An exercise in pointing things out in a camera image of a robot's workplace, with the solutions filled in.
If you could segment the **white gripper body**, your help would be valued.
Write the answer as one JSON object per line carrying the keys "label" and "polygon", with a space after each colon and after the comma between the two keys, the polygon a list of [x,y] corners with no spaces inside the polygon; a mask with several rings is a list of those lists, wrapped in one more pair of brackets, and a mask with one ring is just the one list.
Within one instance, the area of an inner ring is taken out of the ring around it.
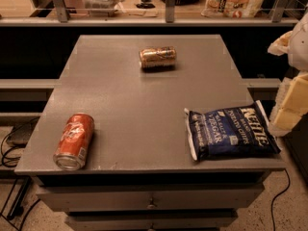
{"label": "white gripper body", "polygon": [[308,71],[308,13],[295,25],[288,51],[289,65],[299,71]]}

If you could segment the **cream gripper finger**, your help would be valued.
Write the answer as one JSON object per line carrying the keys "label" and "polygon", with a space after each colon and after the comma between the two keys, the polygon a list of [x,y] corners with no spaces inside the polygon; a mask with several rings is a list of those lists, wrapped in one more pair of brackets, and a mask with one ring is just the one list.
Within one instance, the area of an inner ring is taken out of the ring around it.
{"label": "cream gripper finger", "polygon": [[273,133],[289,133],[308,113],[308,73],[284,78],[271,112]]}
{"label": "cream gripper finger", "polygon": [[275,56],[281,56],[288,53],[289,41],[292,31],[283,34],[281,37],[276,39],[268,48],[268,52]]}

